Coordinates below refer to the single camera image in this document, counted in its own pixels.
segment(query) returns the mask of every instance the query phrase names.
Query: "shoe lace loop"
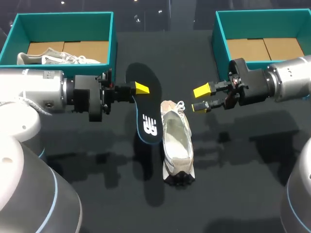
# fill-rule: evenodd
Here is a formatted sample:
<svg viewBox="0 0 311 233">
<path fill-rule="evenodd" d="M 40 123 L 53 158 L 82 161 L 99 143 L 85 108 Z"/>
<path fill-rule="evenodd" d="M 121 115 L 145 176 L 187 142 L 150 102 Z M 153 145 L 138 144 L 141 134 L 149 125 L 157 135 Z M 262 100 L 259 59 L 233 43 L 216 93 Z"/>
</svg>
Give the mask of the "shoe lace loop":
<svg viewBox="0 0 311 233">
<path fill-rule="evenodd" d="M 84 56 L 76 57 L 66 52 L 62 52 L 61 55 L 63 57 L 63 60 L 65 60 L 65 64 L 67 63 L 86 64 L 86 57 Z"/>
<path fill-rule="evenodd" d="M 179 101 L 174 107 L 174 110 L 178 112 L 178 114 L 182 117 L 182 119 L 184 119 L 185 117 L 185 114 L 184 114 L 185 109 L 186 109 L 185 103 L 183 101 Z"/>
</svg>

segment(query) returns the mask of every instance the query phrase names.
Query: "insole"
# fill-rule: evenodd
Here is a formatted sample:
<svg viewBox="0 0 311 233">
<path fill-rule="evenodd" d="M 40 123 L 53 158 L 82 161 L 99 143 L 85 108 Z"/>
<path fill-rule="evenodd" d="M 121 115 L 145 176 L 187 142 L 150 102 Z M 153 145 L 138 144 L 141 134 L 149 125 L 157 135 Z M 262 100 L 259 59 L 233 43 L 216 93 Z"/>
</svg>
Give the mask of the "insole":
<svg viewBox="0 0 311 233">
<path fill-rule="evenodd" d="M 177 157 L 179 159 L 185 159 L 189 158 L 188 152 L 184 145 L 178 141 L 173 135 L 166 133 L 166 142 L 165 143 L 165 149 L 167 154 L 174 155 L 174 157 Z"/>
<path fill-rule="evenodd" d="M 163 135 L 160 81 L 145 64 L 132 63 L 126 70 L 125 82 L 137 82 L 149 88 L 149 94 L 133 96 L 136 104 L 137 132 L 144 143 L 159 143 Z"/>
</svg>

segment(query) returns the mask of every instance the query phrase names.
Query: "black insole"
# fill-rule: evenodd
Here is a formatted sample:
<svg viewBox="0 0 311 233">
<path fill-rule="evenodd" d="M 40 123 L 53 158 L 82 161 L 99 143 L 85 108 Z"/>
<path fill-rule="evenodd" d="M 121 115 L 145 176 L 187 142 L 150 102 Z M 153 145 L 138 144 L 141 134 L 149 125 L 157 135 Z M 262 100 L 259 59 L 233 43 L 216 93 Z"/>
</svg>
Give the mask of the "black insole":
<svg viewBox="0 0 311 233">
<path fill-rule="evenodd" d="M 125 82 L 137 82 L 149 88 L 149 94 L 139 94 L 133 97 L 136 104 L 137 132 L 144 143 L 159 143 L 163 135 L 160 81 L 148 66 L 132 63 L 127 68 Z"/>
</svg>

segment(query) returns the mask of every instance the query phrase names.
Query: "teal box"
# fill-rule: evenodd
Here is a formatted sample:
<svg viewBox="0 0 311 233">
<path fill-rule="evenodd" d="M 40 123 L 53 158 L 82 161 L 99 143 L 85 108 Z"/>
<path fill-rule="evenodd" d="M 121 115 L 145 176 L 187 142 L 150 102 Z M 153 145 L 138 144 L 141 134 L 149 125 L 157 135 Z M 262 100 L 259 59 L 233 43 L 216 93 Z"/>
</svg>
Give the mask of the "teal box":
<svg viewBox="0 0 311 233">
<path fill-rule="evenodd" d="M 311 54 L 310 9 L 217 11 L 212 47 L 220 80 L 228 80 L 231 60 L 227 39 L 296 38 L 305 55 Z M 280 61 L 248 61 L 249 69 Z"/>
<path fill-rule="evenodd" d="M 109 41 L 107 63 L 16 65 L 18 53 L 27 53 L 30 42 L 57 41 Z M 62 70 L 67 77 L 100 75 L 112 68 L 115 77 L 116 52 L 113 12 L 17 14 L 0 54 L 0 68 Z"/>
</svg>

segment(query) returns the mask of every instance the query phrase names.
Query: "white sneaker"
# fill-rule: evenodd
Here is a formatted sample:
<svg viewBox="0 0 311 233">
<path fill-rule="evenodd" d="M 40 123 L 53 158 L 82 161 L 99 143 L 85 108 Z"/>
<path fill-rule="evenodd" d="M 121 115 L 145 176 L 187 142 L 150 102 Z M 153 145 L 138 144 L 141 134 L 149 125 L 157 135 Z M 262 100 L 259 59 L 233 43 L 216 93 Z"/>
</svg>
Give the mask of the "white sneaker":
<svg viewBox="0 0 311 233">
<path fill-rule="evenodd" d="M 185 185 L 195 179 L 191 130 L 184 115 L 183 101 L 161 103 L 163 124 L 163 179 L 169 184 Z"/>
<path fill-rule="evenodd" d="M 30 64 L 99 64 L 100 62 L 87 59 L 84 56 L 73 56 L 66 52 L 58 52 L 52 48 L 48 48 L 41 55 L 28 55 L 20 52 L 17 55 L 18 65 L 30 65 Z"/>
</svg>

